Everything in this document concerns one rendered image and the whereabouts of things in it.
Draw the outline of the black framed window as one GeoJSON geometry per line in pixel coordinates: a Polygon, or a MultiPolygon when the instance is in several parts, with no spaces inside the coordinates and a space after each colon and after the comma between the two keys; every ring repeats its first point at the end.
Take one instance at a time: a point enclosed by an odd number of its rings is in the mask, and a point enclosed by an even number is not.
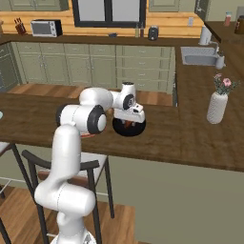
{"type": "Polygon", "coordinates": [[[84,28],[145,27],[147,0],[71,0],[74,25],[84,28]]]}

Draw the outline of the black bowl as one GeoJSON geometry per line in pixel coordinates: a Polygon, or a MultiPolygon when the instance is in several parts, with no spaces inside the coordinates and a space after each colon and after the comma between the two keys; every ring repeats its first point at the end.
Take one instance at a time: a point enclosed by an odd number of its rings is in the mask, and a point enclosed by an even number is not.
{"type": "Polygon", "coordinates": [[[133,126],[126,129],[124,127],[125,122],[126,120],[122,121],[121,119],[117,119],[117,118],[114,118],[112,120],[113,129],[122,136],[137,136],[141,134],[146,128],[146,122],[143,123],[134,122],[133,126]]]}

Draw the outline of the brown jar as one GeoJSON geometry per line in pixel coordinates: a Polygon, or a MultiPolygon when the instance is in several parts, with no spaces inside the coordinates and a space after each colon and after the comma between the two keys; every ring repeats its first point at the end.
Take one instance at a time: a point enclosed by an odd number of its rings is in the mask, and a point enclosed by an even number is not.
{"type": "Polygon", "coordinates": [[[244,15],[240,15],[235,23],[235,34],[244,34],[244,15]]]}

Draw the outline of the green wall cupboard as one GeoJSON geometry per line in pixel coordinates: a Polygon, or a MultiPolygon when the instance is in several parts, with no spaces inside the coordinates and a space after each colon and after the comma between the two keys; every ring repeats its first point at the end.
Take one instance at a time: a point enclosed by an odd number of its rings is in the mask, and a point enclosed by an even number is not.
{"type": "Polygon", "coordinates": [[[69,0],[0,0],[0,11],[63,11],[69,0]]]}
{"type": "Polygon", "coordinates": [[[174,12],[179,11],[180,0],[149,0],[149,11],[174,12]]]}

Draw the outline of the brown knife block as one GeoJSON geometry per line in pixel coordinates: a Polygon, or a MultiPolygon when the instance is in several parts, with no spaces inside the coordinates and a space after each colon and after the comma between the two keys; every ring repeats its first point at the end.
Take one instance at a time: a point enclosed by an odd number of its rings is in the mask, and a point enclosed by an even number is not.
{"type": "Polygon", "coordinates": [[[15,28],[19,34],[25,35],[27,33],[24,24],[22,23],[20,18],[16,18],[14,20],[14,23],[15,23],[15,28]]]}

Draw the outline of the silver toaster oven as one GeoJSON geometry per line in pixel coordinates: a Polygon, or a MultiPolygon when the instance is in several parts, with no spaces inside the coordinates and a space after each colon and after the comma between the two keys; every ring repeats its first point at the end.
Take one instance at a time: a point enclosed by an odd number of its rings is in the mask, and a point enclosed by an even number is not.
{"type": "Polygon", "coordinates": [[[32,35],[36,37],[58,37],[63,34],[60,19],[35,19],[30,21],[32,35]]]}

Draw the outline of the dark green dishwasher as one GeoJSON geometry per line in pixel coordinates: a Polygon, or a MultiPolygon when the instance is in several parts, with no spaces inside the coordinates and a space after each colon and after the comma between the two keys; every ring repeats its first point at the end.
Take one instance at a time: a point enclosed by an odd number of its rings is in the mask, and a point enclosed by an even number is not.
{"type": "Polygon", "coordinates": [[[7,92],[19,84],[18,70],[11,43],[0,45],[0,92],[7,92]]]}

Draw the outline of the red lidded jar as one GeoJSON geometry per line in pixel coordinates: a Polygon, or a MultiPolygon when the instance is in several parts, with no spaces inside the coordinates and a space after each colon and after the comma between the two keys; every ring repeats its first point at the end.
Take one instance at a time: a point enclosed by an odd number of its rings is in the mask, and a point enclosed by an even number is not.
{"type": "Polygon", "coordinates": [[[231,18],[232,18],[232,13],[230,11],[226,12],[225,20],[224,20],[224,26],[229,27],[231,24],[231,18]]]}

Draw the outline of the white ribbed vase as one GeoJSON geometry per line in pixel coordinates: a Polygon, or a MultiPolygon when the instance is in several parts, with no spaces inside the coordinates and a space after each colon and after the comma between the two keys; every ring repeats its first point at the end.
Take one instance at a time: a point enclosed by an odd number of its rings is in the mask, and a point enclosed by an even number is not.
{"type": "Polygon", "coordinates": [[[207,112],[207,120],[211,124],[218,124],[222,121],[227,102],[227,94],[219,94],[216,91],[212,94],[207,112]]]}

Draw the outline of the green base cupboard run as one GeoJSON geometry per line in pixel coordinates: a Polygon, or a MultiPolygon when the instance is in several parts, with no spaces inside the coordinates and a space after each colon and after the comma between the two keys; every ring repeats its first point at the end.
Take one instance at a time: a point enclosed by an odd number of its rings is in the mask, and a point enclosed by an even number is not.
{"type": "Polygon", "coordinates": [[[14,42],[25,83],[173,92],[173,47],[14,42]]]}

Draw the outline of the pink flowers with green leaves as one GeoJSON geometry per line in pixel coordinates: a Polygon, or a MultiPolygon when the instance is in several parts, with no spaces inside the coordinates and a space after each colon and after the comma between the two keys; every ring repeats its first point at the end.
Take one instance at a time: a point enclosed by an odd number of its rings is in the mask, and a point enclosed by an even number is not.
{"type": "Polygon", "coordinates": [[[223,78],[221,73],[217,73],[213,77],[215,91],[220,95],[228,95],[240,82],[232,81],[230,78],[223,78]]]}

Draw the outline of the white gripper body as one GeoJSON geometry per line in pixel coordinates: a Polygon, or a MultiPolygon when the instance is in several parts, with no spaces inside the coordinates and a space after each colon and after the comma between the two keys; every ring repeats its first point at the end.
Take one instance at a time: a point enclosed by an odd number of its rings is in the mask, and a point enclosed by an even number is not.
{"type": "Polygon", "coordinates": [[[126,111],[115,109],[113,116],[121,120],[128,120],[137,123],[143,123],[145,121],[144,111],[139,111],[136,109],[126,111]]]}

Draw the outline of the grey tap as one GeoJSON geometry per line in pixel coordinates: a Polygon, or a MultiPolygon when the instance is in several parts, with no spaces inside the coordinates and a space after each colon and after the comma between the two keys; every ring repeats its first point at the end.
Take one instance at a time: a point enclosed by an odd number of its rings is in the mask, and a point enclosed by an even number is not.
{"type": "Polygon", "coordinates": [[[215,48],[214,48],[214,54],[218,54],[219,52],[219,45],[217,42],[214,42],[214,41],[210,41],[209,42],[210,45],[215,45],[215,48]]]}

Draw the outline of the white kettle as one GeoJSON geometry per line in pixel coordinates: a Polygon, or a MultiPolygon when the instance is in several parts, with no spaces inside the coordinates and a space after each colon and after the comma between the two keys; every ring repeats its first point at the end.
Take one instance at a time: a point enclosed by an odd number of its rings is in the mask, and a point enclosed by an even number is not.
{"type": "Polygon", "coordinates": [[[206,46],[209,44],[212,38],[212,33],[208,30],[206,26],[202,27],[200,39],[199,39],[199,45],[206,46]]]}

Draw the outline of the grey sink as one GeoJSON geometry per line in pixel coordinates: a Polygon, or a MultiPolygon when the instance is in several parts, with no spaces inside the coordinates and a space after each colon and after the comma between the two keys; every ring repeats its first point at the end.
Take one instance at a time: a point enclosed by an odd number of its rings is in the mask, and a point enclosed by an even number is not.
{"type": "Polygon", "coordinates": [[[214,66],[218,58],[214,48],[181,47],[180,49],[184,65],[214,66]]]}

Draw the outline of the black stool with grey seat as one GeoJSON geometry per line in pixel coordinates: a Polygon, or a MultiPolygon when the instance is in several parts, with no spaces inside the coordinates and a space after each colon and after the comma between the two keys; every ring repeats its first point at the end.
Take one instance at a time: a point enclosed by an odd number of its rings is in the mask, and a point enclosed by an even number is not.
{"type": "Polygon", "coordinates": [[[112,197],[109,158],[83,152],[66,158],[56,154],[45,161],[24,150],[33,187],[44,244],[102,244],[96,185],[106,175],[108,197],[112,197]],[[58,212],[59,234],[49,240],[44,210],[58,212]]]}
{"type": "MultiPolygon", "coordinates": [[[[7,142],[0,142],[0,156],[8,150],[12,150],[13,154],[15,156],[15,159],[19,160],[19,153],[14,144],[10,144],[7,142]]],[[[1,186],[0,186],[0,197],[1,198],[5,197],[4,189],[1,186]]],[[[5,225],[4,225],[1,217],[0,217],[0,233],[3,236],[5,244],[11,244],[8,232],[6,231],[5,225]]]]}

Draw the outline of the white soap dispenser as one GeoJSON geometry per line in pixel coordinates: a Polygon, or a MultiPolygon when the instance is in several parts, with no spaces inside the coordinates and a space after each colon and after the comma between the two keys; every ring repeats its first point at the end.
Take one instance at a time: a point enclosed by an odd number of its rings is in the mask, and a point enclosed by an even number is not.
{"type": "Polygon", "coordinates": [[[223,67],[225,66],[225,56],[224,56],[224,53],[221,52],[217,59],[216,59],[216,62],[215,62],[215,67],[218,69],[218,70],[221,70],[223,67]]]}

